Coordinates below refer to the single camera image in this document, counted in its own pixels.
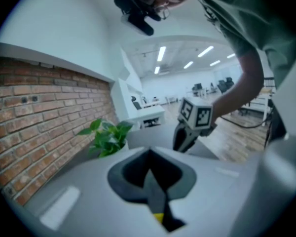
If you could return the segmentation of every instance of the yellow part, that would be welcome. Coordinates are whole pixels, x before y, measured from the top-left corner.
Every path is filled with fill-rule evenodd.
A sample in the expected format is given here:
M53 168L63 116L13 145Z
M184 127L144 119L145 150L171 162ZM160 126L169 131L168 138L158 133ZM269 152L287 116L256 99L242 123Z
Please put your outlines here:
M154 216L162 224L164 213L155 213Z

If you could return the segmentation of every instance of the computer monitor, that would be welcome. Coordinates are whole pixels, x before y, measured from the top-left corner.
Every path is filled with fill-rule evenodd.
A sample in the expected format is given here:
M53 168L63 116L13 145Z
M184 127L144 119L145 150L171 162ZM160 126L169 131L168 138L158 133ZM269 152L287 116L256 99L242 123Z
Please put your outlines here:
M203 89L201 83L197 83L197 84L195 85L195 88L196 88L197 90L198 90L198 89Z

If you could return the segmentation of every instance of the green shirt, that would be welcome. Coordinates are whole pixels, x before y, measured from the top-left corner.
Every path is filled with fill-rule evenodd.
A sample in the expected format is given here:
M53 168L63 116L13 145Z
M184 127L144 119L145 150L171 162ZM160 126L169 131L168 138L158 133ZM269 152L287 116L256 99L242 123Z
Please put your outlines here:
M263 0L199 0L237 57L263 50L279 86L296 59L296 34Z

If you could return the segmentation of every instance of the fluorescent light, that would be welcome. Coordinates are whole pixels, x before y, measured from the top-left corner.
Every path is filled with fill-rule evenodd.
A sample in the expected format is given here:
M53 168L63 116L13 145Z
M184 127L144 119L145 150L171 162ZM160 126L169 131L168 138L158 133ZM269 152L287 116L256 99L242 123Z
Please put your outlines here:
M155 74L158 74L159 73L159 70L160 70L160 67L156 67L156 69L154 70L154 73Z
M190 61L189 63L186 64L186 66L184 67L184 69L187 69L189 66L191 66L193 64L192 61Z
M231 54L231 55L227 56L227 58L228 58L228 59L230 59L230 58L231 58L231 57L233 57L233 56L236 56L236 54L235 54L235 53L233 53L233 54Z
M159 51L159 55L158 55L158 61L162 61L163 55L164 55L164 52L165 51L166 51L166 47L165 46L160 47L160 51Z
M210 47L206 48L203 52L201 52L198 57L202 57L204 54L208 53L210 50L212 50L214 47L211 45Z
M219 62L221 62L221 61L216 61L216 62L213 62L210 66L212 67L212 66L214 66L214 65L216 65L216 64L218 64Z

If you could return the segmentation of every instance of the white desk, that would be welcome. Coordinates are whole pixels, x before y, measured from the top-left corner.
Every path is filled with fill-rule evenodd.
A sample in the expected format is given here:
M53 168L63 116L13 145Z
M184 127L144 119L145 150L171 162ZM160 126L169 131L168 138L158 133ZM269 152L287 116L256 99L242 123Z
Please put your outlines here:
M148 119L159 119L160 124L165 124L165 110L160 106L152 106L145 109L137 110L134 117L129 118L130 122L140 122L142 128L145 129L144 121Z
M155 105L160 105L160 101L146 103L146 104L142 105L142 108L147 108L147 107L151 107L151 106L155 106Z

